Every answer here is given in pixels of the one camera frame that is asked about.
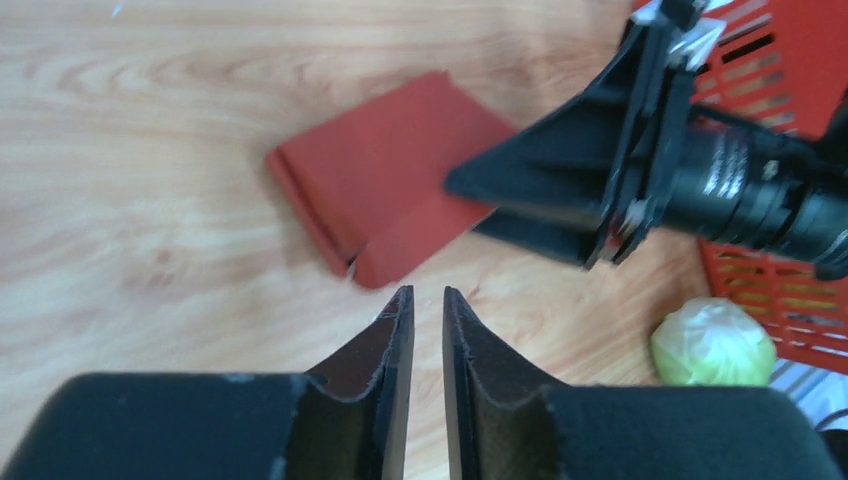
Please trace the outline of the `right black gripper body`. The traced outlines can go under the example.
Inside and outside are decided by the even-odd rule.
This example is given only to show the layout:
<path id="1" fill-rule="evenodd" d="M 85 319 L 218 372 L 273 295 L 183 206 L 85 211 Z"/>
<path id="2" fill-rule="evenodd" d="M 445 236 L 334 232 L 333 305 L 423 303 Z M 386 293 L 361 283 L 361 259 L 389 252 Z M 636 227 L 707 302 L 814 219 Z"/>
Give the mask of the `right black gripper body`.
<path id="1" fill-rule="evenodd" d="M 661 152 L 663 117 L 674 104 L 667 94 L 681 72 L 667 58 L 680 29 L 665 16 L 627 22 L 610 63 L 585 93 L 592 101 L 623 110 L 601 200 L 600 225 L 585 260 L 621 264 L 661 222 L 667 200 L 659 192 L 667 167 Z"/>

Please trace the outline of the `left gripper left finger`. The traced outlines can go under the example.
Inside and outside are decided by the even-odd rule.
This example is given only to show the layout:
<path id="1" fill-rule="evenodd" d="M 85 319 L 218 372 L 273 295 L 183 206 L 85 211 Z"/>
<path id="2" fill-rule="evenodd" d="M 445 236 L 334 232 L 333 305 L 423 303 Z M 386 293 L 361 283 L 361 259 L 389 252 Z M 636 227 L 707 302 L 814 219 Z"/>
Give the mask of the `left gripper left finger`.
<path id="1" fill-rule="evenodd" d="M 90 373 L 44 403 L 5 479 L 399 479 L 414 291 L 295 373 Z"/>

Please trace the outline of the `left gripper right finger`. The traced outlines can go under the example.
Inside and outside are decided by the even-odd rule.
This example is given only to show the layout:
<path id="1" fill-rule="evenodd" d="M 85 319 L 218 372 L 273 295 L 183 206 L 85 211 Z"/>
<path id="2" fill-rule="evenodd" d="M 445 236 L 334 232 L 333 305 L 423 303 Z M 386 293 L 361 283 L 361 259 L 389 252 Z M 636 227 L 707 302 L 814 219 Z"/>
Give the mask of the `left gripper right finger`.
<path id="1" fill-rule="evenodd" d="M 838 435 L 768 387 L 570 385 L 444 291 L 454 479 L 841 479 Z"/>

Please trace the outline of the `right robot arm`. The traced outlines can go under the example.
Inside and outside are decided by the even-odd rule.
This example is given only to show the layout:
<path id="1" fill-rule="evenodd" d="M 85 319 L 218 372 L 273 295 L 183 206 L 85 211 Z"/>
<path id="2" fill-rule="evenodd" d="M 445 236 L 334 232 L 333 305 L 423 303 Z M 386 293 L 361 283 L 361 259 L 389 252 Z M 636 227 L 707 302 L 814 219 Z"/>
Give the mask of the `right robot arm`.
<path id="1" fill-rule="evenodd" d="M 847 274 L 847 124 L 818 141 L 692 104 L 667 15 L 629 20 L 578 95 L 452 169 L 445 190 L 494 212 L 485 235 L 584 269 L 623 262 L 653 229 Z"/>

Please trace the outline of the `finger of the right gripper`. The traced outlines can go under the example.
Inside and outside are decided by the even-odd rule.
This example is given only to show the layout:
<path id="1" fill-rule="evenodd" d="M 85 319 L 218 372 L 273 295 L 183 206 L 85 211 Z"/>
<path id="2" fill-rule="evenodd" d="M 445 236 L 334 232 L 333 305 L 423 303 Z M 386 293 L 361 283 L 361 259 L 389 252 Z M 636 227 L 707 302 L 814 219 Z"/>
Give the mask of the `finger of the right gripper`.
<path id="1" fill-rule="evenodd" d="M 635 85 L 644 36 L 630 33 L 578 95 L 452 169 L 453 195 L 562 225 L 597 226 Z"/>
<path id="2" fill-rule="evenodd" d="M 590 255 L 596 235 L 571 226 L 495 211 L 473 231 L 560 263 L 583 269 L 595 264 Z"/>

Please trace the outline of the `red paper box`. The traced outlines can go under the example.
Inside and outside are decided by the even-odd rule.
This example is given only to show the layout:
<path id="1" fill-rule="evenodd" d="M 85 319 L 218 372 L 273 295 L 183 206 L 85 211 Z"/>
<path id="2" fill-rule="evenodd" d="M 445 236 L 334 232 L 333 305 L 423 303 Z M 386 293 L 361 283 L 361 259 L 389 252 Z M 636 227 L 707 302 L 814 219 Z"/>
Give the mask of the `red paper box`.
<path id="1" fill-rule="evenodd" d="M 435 71 L 286 140 L 266 164 L 329 270 L 375 290 L 491 213 L 443 183 L 513 132 Z"/>

